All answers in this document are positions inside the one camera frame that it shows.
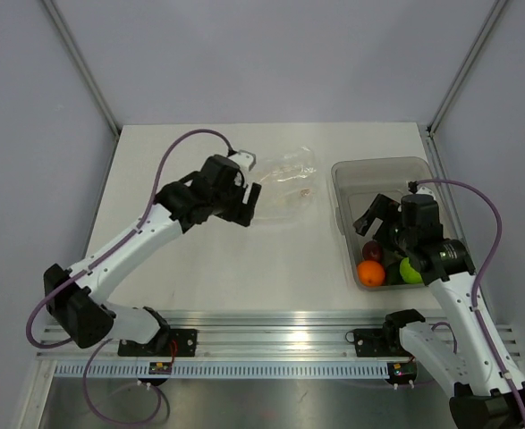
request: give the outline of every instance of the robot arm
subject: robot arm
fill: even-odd
[[[249,226],[260,186],[249,185],[245,178],[255,163],[255,156],[243,151],[209,157],[199,172],[165,185],[156,194],[143,224],[139,218],[68,270],[51,266],[44,273],[46,295],[70,278],[86,274],[48,302],[48,312],[80,348],[104,338],[134,341],[151,352],[163,348],[168,343],[169,328],[156,311],[117,306],[107,299],[156,250],[209,216]]]
[[[443,237],[438,205],[430,194],[420,189],[404,196],[401,204],[379,194],[354,227],[365,235],[375,219],[382,221],[374,240],[410,259],[447,315],[462,358],[435,336],[416,310],[388,315],[383,337],[389,349],[411,353],[431,373],[451,398],[450,409],[459,428],[521,427],[521,412],[509,383],[514,383],[525,406],[524,375],[504,346],[480,294],[473,307],[474,265],[460,241]],[[504,368],[497,364],[489,344],[504,360]]]

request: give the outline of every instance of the red apple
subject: red apple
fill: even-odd
[[[368,241],[361,250],[361,255],[364,261],[376,261],[381,263],[384,258],[384,249],[377,241]]]

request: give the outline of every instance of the clear plastic bag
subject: clear plastic bag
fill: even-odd
[[[316,193],[316,157],[300,147],[276,158],[257,161],[251,179],[262,185],[254,220],[278,221],[299,215]]]

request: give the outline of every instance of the orange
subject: orange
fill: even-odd
[[[358,265],[358,277],[364,286],[375,288],[384,284],[385,270],[376,261],[363,261]]]

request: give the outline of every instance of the tabletop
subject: tabletop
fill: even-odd
[[[142,213],[161,156],[174,139],[195,128],[218,130],[236,149],[253,152],[258,158],[309,147],[318,169],[314,201],[289,222],[243,228],[209,219],[159,249],[119,285],[110,301],[157,310],[207,312],[356,310],[384,314],[413,307],[439,312],[427,289],[372,292],[347,281],[327,189],[331,168],[340,161],[397,156],[427,159],[413,122],[125,126],[89,252]],[[217,137],[188,139],[166,162],[161,184],[199,169],[214,153],[225,153]]]

